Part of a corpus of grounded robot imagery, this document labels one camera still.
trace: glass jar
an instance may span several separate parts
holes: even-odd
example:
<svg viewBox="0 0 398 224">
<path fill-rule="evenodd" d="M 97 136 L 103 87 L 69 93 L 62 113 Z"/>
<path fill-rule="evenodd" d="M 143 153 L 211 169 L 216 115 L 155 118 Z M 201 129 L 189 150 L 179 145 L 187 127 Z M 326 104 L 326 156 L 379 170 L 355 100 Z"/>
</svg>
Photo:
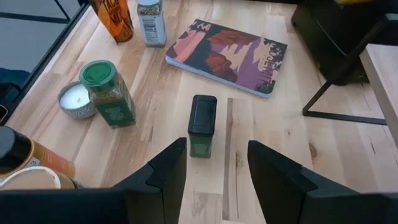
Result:
<svg viewBox="0 0 398 224">
<path fill-rule="evenodd" d="M 136 123 L 134 102 L 112 62 L 90 62 L 80 71 L 79 78 L 88 90 L 90 101 L 112 128 Z"/>
<path fill-rule="evenodd" d="M 137 14 L 148 47 L 164 47 L 166 31 L 162 0 L 138 0 Z"/>
</svg>

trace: candle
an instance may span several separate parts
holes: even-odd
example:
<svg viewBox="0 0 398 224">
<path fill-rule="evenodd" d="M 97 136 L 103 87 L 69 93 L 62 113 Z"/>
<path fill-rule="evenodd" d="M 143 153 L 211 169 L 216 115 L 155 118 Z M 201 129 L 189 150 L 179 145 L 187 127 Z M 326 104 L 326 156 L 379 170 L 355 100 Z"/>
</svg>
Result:
<svg viewBox="0 0 398 224">
<path fill-rule="evenodd" d="M 63 87 L 58 94 L 58 103 L 61 109 L 72 118 L 88 118 L 96 113 L 87 89 L 80 82 L 73 82 Z"/>
<path fill-rule="evenodd" d="M 60 99 L 60 104 L 66 109 L 76 109 L 88 104 L 88 91 L 82 84 L 69 88 Z"/>
</svg>

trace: purple book cover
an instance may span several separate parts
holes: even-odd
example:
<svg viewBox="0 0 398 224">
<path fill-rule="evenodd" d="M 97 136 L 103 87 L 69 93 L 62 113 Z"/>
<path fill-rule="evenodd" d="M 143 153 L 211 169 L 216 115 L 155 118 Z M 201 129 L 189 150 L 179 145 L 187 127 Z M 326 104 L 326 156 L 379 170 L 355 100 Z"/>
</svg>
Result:
<svg viewBox="0 0 398 224">
<path fill-rule="evenodd" d="M 168 49 L 176 66 L 260 96 L 269 96 L 287 45 L 256 35 L 195 20 Z"/>
</svg>

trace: orange bottle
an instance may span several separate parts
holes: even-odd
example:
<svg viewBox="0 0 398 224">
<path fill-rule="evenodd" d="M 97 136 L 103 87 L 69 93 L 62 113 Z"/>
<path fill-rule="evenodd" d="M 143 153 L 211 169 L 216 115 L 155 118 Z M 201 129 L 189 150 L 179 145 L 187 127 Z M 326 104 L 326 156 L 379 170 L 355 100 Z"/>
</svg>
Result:
<svg viewBox="0 0 398 224">
<path fill-rule="evenodd" d="M 134 28 L 127 0 L 90 0 L 90 4 L 117 43 L 131 39 Z"/>
<path fill-rule="evenodd" d="M 45 166 L 73 179 L 75 166 L 7 126 L 0 126 L 0 180 L 27 167 Z"/>
</svg>

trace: white candle wax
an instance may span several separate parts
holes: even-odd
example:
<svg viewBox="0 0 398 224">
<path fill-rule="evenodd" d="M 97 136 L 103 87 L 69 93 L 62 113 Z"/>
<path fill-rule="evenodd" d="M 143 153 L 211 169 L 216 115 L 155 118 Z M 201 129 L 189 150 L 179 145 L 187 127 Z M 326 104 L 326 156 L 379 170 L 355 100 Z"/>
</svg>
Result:
<svg viewBox="0 0 398 224">
<path fill-rule="evenodd" d="M 60 99 L 60 104 L 66 109 L 80 108 L 89 102 L 88 91 L 82 84 L 69 88 Z"/>
</svg>

